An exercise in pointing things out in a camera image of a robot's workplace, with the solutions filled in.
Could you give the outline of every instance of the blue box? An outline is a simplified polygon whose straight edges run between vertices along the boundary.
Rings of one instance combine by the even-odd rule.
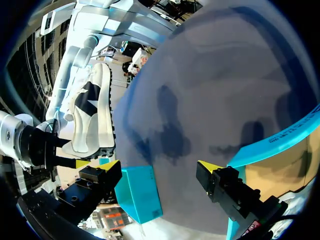
[[[163,215],[152,166],[122,168],[115,195],[120,207],[139,224]]]

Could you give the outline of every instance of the gray fabric surface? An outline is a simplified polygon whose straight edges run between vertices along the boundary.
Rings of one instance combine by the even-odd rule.
[[[197,161],[226,166],[240,147],[305,116],[319,96],[283,17],[266,1],[236,2],[212,1],[180,26],[113,117],[117,158],[153,165],[163,218],[215,234],[226,233],[228,218],[198,183]]]

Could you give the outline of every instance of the white sneaker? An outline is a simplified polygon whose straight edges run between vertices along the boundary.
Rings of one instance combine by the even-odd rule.
[[[74,121],[74,133],[72,140],[62,147],[66,154],[82,159],[113,155],[116,144],[110,113],[111,81],[108,65],[97,63],[70,100],[64,118]]]

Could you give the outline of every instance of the floor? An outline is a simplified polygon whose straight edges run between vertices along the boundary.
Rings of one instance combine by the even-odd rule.
[[[201,232],[162,218],[144,224],[136,222],[121,229],[125,240],[225,240],[225,235]]]

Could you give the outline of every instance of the cable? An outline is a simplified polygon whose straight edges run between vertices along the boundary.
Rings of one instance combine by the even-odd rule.
[[[47,127],[50,127],[51,132],[52,132],[52,131],[53,131],[53,129],[52,129],[52,127],[51,127],[51,124],[53,125],[54,123],[53,123],[53,122],[48,123],[48,122],[46,122],[46,121],[45,121],[45,123],[47,123],[47,125],[46,125],[46,127],[45,127],[44,131],[46,132],[46,131],[47,131]]]

